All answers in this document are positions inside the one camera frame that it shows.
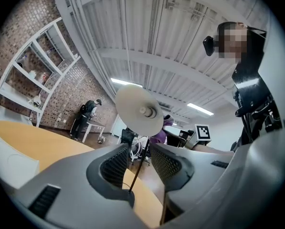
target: yellow table surface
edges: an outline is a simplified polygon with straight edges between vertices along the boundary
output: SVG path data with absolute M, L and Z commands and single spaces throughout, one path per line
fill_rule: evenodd
M 40 171 L 54 162 L 92 148 L 62 135 L 32 125 L 0 121 L 0 137 L 23 154 L 39 160 Z M 123 182 L 131 185 L 134 174 L 126 170 Z M 137 178 L 133 187 L 135 194 L 134 212 L 150 228 L 159 226 L 162 204 L 154 193 Z

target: light fixture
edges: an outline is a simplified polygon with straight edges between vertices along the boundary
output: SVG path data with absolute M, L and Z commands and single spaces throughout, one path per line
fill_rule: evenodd
M 189 106 L 189 107 L 191 107 L 191 108 L 194 108 L 194 109 L 196 109 L 196 110 L 199 110 L 199 111 L 201 111 L 201 112 L 203 112 L 203 113 L 205 113 L 205 114 L 207 114 L 207 115 L 214 115 L 214 113 L 211 113 L 210 111 L 208 111 L 208 110 L 206 110 L 206 109 L 203 109 L 203 108 L 201 108 L 201 107 L 198 107 L 198 106 L 196 106 L 196 105 L 194 105 L 194 104 L 187 104 L 187 106 Z
M 114 78 L 111 78 L 112 82 L 114 83 L 119 83 L 119 84 L 122 84 L 122 85 L 136 85 L 136 86 L 140 86 L 142 87 L 142 85 L 138 85 L 138 84 L 135 84 L 135 83 L 131 83 L 131 82 L 125 82 L 125 81 L 121 81 L 121 80 L 117 80 L 117 79 L 114 79 Z

